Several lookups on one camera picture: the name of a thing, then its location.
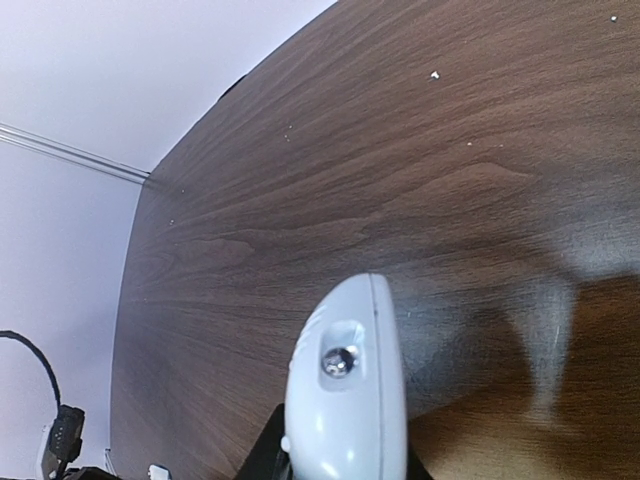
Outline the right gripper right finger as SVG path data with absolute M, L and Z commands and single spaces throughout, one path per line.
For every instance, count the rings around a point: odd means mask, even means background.
M 408 441 L 407 446 L 407 471 L 406 480 L 434 480 L 434 477 L 427 471 L 426 467 L 418 457 L 416 450 Z

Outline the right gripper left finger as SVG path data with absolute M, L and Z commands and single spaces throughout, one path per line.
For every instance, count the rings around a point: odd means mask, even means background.
M 292 479 L 288 454 L 281 448 L 284 437 L 284 405 L 278 404 L 258 436 L 235 480 Z

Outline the white remote control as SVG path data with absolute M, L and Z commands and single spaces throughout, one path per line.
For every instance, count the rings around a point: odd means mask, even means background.
M 403 479 L 408 418 L 386 278 L 335 286 L 306 320 L 290 363 L 283 450 L 296 479 Z

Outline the white battery cover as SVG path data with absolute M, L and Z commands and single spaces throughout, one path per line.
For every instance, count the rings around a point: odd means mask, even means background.
M 148 468 L 148 477 L 150 480 L 171 480 L 170 471 L 163 466 L 151 464 Z

